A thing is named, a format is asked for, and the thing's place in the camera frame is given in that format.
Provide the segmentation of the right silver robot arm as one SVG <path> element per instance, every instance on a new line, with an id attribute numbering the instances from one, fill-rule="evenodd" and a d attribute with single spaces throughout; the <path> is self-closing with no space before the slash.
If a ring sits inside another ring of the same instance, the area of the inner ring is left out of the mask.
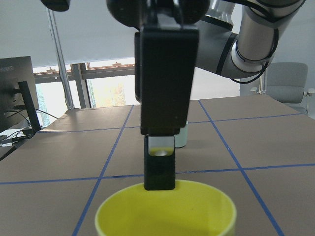
<path id="1" fill-rule="evenodd" d="M 231 13 L 242 6 L 239 33 Z M 301 0 L 109 0 L 136 29 L 135 95 L 141 104 L 144 187 L 175 188 L 175 135 L 185 127 L 196 67 L 240 83 L 270 64 Z"/>

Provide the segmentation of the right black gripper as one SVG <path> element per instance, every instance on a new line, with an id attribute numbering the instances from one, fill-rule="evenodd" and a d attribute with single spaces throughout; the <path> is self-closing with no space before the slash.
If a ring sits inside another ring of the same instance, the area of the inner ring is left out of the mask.
<path id="1" fill-rule="evenodd" d="M 143 24 L 157 24 L 165 15 L 179 25 L 199 21 L 210 6 L 209 0 L 108 0 L 107 8 L 121 24 L 139 30 Z"/>

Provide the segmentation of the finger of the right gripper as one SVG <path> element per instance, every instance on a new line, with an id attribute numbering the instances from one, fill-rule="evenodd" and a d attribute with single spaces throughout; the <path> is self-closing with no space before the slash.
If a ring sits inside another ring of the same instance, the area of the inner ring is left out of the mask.
<path id="1" fill-rule="evenodd" d="M 135 34 L 135 94 L 144 136 L 144 187 L 175 188 L 175 136 L 185 127 L 198 50 L 196 27 Z"/>

